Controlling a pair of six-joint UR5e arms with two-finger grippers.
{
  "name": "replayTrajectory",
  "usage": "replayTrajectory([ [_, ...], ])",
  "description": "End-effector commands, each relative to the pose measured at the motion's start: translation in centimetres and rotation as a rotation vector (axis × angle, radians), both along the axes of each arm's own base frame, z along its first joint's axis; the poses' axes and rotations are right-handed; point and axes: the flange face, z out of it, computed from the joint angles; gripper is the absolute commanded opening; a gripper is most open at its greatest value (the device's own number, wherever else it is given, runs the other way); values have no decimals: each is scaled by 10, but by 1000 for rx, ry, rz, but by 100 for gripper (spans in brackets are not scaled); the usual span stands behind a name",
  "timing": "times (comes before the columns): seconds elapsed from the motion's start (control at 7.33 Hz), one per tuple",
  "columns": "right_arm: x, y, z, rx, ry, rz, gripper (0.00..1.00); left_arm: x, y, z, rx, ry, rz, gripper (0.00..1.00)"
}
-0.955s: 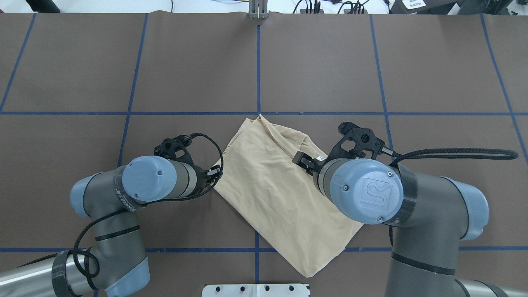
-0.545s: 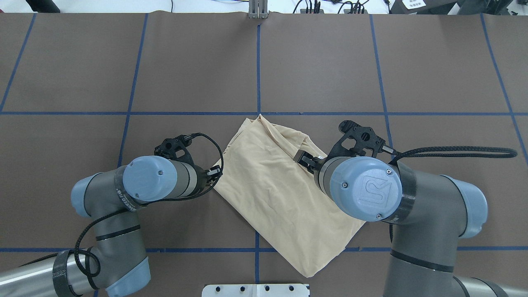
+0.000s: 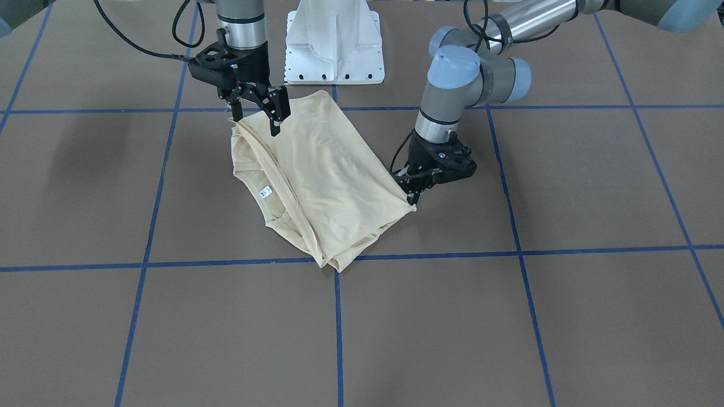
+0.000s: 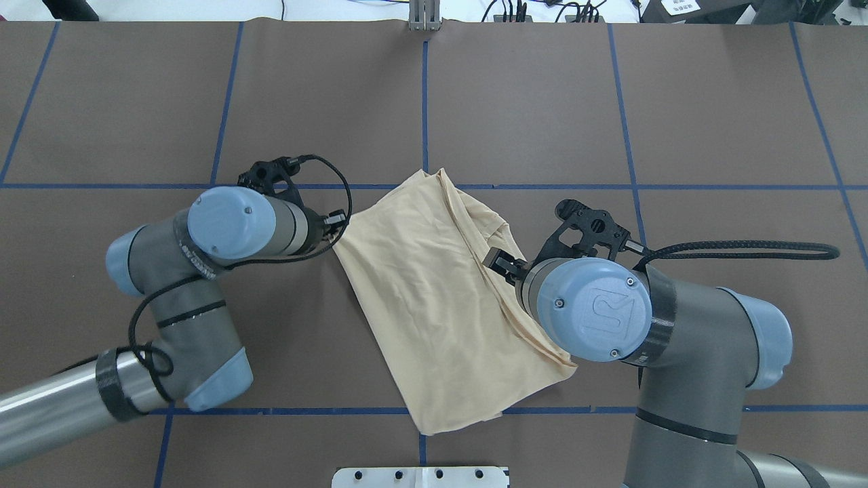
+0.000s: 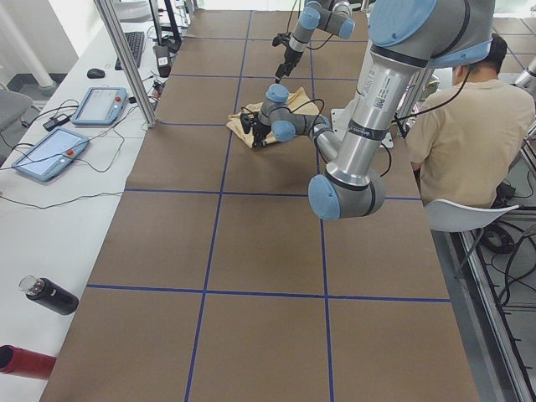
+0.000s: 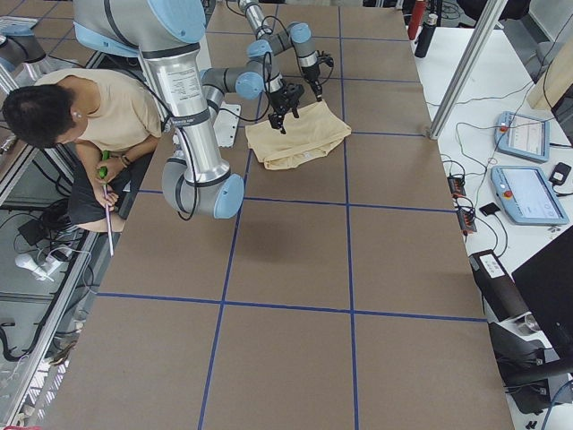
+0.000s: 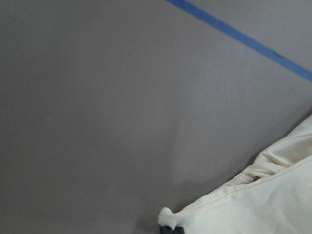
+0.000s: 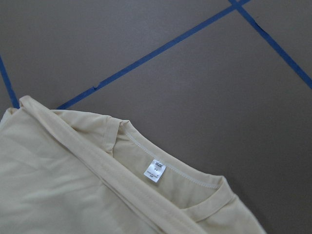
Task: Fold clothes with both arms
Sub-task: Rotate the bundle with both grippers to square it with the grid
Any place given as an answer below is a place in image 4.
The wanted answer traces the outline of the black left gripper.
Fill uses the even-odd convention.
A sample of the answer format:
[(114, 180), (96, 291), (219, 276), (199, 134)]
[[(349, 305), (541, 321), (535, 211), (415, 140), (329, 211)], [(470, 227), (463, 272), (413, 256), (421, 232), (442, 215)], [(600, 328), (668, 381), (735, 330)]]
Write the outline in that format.
[(320, 214), (310, 207), (302, 207), (307, 220), (307, 237), (302, 244), (302, 253), (308, 254), (316, 250), (322, 242), (328, 241), (329, 231), (341, 231), (347, 225), (348, 215), (344, 211), (334, 211)]

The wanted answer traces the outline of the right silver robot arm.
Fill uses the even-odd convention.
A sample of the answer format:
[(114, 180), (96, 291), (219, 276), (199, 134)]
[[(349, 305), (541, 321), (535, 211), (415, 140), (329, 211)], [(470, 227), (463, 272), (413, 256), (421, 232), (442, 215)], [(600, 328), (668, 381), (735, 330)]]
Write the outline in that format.
[(484, 265), (564, 351), (641, 367), (624, 487), (865, 487), (865, 474), (738, 448), (747, 393), (793, 357), (772, 304), (601, 258), (533, 264), (491, 248)]

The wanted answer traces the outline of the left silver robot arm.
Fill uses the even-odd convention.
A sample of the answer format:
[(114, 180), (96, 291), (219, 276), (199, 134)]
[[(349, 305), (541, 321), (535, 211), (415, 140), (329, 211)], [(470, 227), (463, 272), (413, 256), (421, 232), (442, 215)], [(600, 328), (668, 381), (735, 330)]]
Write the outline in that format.
[(273, 197), (215, 186), (173, 217), (122, 235), (106, 251), (117, 287), (140, 298), (127, 346), (111, 347), (2, 396), (2, 466), (182, 401), (205, 411), (252, 385), (247, 350), (219, 278), (252, 264), (328, 252), (353, 215), (320, 214), (295, 192)]

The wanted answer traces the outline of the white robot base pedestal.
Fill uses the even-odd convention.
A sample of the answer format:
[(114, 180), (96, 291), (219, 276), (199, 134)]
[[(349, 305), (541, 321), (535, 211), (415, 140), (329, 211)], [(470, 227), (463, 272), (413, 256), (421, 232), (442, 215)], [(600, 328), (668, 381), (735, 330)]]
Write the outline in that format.
[(509, 469), (499, 466), (404, 466), (341, 468), (332, 487), (509, 487)]

